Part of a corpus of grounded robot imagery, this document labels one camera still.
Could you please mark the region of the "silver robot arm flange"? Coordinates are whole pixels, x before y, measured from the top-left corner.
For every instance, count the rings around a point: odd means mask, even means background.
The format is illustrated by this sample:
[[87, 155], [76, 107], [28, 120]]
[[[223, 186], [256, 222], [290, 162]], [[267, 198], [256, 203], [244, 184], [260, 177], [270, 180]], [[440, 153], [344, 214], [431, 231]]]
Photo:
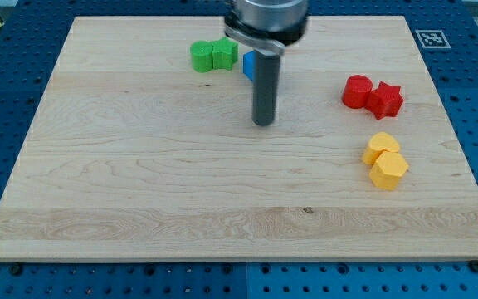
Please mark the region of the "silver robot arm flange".
[[265, 55], [283, 56], [305, 34], [308, 9], [308, 0], [232, 1], [224, 32]]

